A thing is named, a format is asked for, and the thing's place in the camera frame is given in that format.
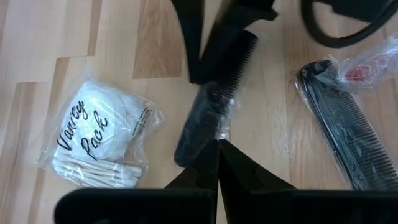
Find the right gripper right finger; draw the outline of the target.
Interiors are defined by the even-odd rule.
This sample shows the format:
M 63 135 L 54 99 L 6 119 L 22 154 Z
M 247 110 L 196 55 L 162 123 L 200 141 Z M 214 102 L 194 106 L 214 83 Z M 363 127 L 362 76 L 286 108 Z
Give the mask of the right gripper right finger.
M 295 187 L 227 140 L 219 141 L 219 182 L 228 223 L 273 223 L 281 214 L 276 192 Z

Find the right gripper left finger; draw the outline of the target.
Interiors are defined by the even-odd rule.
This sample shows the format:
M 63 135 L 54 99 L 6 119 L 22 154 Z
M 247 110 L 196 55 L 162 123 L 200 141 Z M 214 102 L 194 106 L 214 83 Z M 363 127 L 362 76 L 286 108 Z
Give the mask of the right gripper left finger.
M 181 174 L 166 185 L 155 217 L 161 223 L 216 222 L 219 141 L 211 140 Z

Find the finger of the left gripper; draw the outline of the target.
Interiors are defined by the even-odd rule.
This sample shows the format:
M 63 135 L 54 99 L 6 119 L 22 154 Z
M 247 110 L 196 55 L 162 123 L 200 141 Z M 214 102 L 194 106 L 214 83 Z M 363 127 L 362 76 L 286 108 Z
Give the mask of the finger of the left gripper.
M 171 0 L 177 13 L 185 42 L 189 79 L 199 84 L 201 74 L 200 47 L 203 29 L 204 0 Z
M 273 21 L 274 0 L 224 0 L 213 23 L 201 58 L 201 80 L 210 80 L 217 63 L 243 29 L 258 20 Z

